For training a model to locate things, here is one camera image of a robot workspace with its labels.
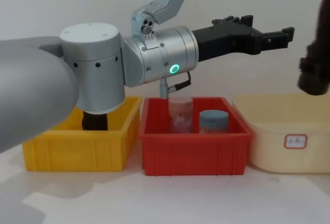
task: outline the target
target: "green indicator light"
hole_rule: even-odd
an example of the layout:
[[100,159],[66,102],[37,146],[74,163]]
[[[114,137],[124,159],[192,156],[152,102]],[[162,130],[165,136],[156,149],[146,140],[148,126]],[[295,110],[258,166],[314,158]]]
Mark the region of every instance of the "green indicator light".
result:
[[179,71],[180,69],[180,66],[178,64],[174,64],[173,66],[171,66],[170,68],[170,73],[174,74],[176,73],[177,71]]

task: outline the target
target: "jar lid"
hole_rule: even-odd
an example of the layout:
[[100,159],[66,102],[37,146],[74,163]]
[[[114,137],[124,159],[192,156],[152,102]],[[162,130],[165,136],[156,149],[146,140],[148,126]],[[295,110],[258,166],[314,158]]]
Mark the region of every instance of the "jar lid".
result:
[[200,112],[200,126],[210,130],[225,130],[229,125],[229,114],[222,110],[209,109]]
[[169,111],[191,111],[192,98],[172,97],[169,98]]

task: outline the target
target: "beige plastic bin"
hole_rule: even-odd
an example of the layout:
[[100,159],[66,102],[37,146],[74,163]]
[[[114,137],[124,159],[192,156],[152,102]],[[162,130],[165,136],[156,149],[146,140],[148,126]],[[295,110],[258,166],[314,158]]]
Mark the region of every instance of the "beige plastic bin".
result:
[[255,132],[249,160],[280,173],[330,173],[330,96],[241,95],[233,106]]

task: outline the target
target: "red plastic bin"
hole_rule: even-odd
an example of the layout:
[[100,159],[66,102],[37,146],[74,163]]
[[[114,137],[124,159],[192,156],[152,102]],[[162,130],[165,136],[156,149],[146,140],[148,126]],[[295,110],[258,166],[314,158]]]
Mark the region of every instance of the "red plastic bin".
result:
[[[144,100],[139,137],[146,175],[242,175],[253,132],[225,98],[193,98],[193,133],[171,134],[168,99]],[[225,134],[199,134],[199,113],[229,113]]]

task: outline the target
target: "yellow plastic bin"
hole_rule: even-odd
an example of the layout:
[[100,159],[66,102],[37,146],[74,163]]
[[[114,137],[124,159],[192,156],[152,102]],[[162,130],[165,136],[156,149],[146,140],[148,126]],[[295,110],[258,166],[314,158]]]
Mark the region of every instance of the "yellow plastic bin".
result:
[[109,131],[83,131],[83,112],[23,144],[29,171],[121,171],[137,138],[140,97],[127,97],[108,114]]
[[280,173],[330,173],[329,95],[241,95],[233,106],[255,132],[251,164]]

